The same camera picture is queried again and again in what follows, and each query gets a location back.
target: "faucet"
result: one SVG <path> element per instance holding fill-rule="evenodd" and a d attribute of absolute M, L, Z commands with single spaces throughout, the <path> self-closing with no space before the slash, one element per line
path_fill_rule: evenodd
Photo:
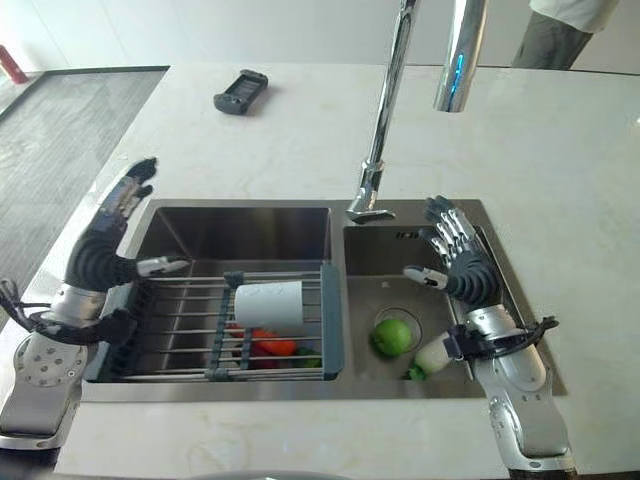
<path fill-rule="evenodd" d="M 371 148 L 368 157 L 362 163 L 362 177 L 356 196 L 346 212 L 349 219 L 358 224 L 395 218 L 395 214 L 390 210 L 376 210 L 375 203 L 384 170 L 384 142 L 391 123 L 404 68 L 404 57 L 409 48 L 419 6 L 420 0 L 401 0 L 400 3 L 391 46 L 391 59 L 382 84 Z M 460 112 L 464 109 L 480 54 L 486 12 L 486 0 L 455 0 L 447 58 L 434 102 L 436 110 Z"/>

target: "marble countertop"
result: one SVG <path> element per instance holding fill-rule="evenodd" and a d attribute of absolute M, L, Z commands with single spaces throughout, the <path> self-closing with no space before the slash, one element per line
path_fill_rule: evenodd
<path fill-rule="evenodd" d="M 246 65 L 172 67 L 25 297 L 46 301 L 75 238 L 133 160 L 155 198 L 346 199 L 368 152 L 380 66 L 252 65 L 270 86 L 247 117 L 212 97 Z M 439 69 L 407 67 L 381 198 L 479 198 L 567 389 L 579 472 L 639 470 L 640 78 L 479 69 L 461 114 L 431 108 Z M 134 215 L 139 219 L 142 206 Z M 0 398 L 23 336 L 0 335 Z M 279 469 L 353 478 L 504 477 L 481 399 L 81 405 L 57 472 L 186 477 Z"/>

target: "silver robotic arm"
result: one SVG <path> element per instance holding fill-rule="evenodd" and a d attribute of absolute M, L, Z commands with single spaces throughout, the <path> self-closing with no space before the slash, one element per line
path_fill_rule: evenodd
<path fill-rule="evenodd" d="M 31 332 L 14 354 L 15 383 L 0 412 L 0 452 L 5 457 L 55 463 L 98 342 L 126 341 L 135 328 L 124 310 L 100 317 L 107 291 L 190 263 L 180 257 L 138 261 L 116 255 L 127 220 L 152 192 L 144 183 L 156 173 L 156 163 L 150 158 L 133 165 L 107 195 L 76 242 L 64 282 L 47 310 L 27 316 L 24 308 L 33 305 L 20 302 L 15 284 L 0 283 L 2 306 Z"/>
<path fill-rule="evenodd" d="M 450 357 L 466 360 L 489 400 L 500 456 L 511 478 L 576 478 L 567 429 L 552 397 L 552 374 L 536 343 L 557 325 L 552 317 L 519 328 L 501 303 L 499 278 L 464 212 L 444 197 L 427 200 L 437 234 L 421 231 L 448 269 L 420 266 L 406 276 L 448 293 L 467 307 L 465 321 L 444 340 Z"/>

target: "metal rack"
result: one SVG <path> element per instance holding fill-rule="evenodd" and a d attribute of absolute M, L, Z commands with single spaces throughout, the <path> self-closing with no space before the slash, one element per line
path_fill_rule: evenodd
<path fill-rule="evenodd" d="M 238 286 L 286 281 L 302 281 L 300 328 L 265 339 L 255 337 L 253 329 L 235 324 L 233 304 Z M 328 264 L 314 271 L 155 278 L 139 284 L 129 300 L 138 327 L 127 344 L 110 349 L 106 355 L 100 373 L 104 380 L 317 381 L 334 378 L 342 365 L 337 272 Z M 307 353 L 316 353 L 251 353 L 254 344 L 290 340 L 298 349 L 305 347 Z M 259 368 L 260 362 L 267 361 L 277 362 L 278 368 Z M 317 361 L 319 366 L 305 366 L 309 361 Z"/>

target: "paper towel roll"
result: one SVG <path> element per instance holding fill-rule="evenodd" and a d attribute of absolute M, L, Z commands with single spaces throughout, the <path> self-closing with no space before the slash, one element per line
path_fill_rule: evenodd
<path fill-rule="evenodd" d="M 252 283 L 236 290 L 235 321 L 242 328 L 302 325 L 302 282 Z"/>

